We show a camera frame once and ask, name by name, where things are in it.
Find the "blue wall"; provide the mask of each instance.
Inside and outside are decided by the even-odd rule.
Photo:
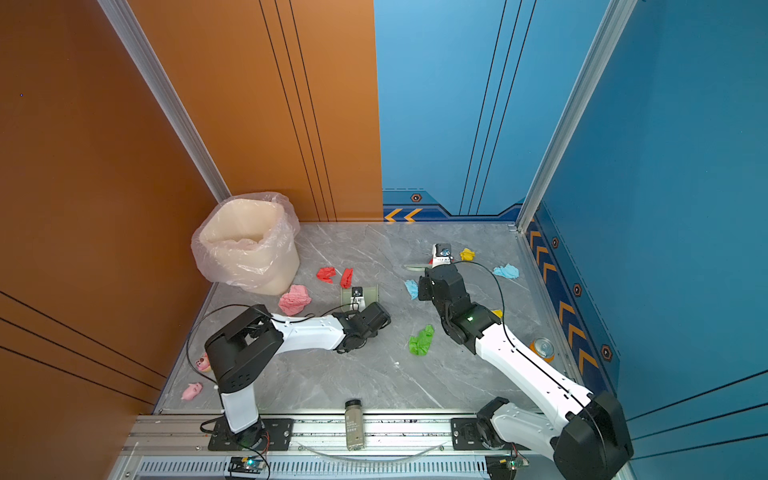
[[[639,1],[543,208],[621,358],[628,418],[768,368],[768,4]],[[656,478],[763,478],[768,375],[629,421]]]
[[[384,189],[454,215],[521,201],[607,4],[376,0]]]

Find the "green crumpled paper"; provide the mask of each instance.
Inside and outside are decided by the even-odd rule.
[[[435,335],[435,329],[432,325],[427,325],[424,330],[419,332],[419,336],[412,336],[408,342],[411,353],[417,356],[424,356],[432,345],[432,337]]]

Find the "red crumpled paper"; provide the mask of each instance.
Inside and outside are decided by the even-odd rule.
[[[341,276],[341,281],[339,282],[339,285],[341,285],[342,288],[350,288],[352,286],[352,272],[354,269],[348,268],[344,270],[344,274]]]
[[[333,283],[333,280],[331,280],[332,276],[336,276],[336,269],[332,266],[326,266],[317,272],[317,278],[325,283]]]
[[[304,285],[291,285],[290,291],[280,297],[280,302],[277,305],[283,313],[292,316],[304,310],[304,307],[309,305],[311,301],[310,293]]]

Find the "beige trash bin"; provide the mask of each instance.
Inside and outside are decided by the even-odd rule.
[[[192,253],[211,282],[280,295],[299,268],[293,242],[298,232],[299,219],[284,195],[238,195],[219,204],[195,230]]]

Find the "light blue crumpled paper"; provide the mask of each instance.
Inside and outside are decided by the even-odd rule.
[[[416,284],[416,282],[413,280],[406,280],[406,288],[408,289],[408,293],[411,294],[411,300],[419,298],[419,285]]]
[[[520,276],[520,270],[507,263],[507,266],[497,266],[494,268],[493,274],[503,276],[504,278],[517,278]]]

